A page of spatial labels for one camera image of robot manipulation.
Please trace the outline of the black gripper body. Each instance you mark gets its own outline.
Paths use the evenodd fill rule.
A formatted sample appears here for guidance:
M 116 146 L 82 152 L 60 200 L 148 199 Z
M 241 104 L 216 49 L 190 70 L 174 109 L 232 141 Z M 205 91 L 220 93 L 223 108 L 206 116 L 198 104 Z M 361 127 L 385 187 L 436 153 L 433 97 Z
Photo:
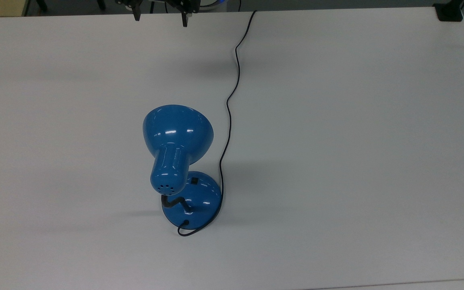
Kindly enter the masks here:
M 154 13 L 157 7 L 169 13 L 198 13 L 200 11 L 200 0 L 116 0 L 132 13 L 141 13 L 143 6 L 147 6 L 148 13 Z

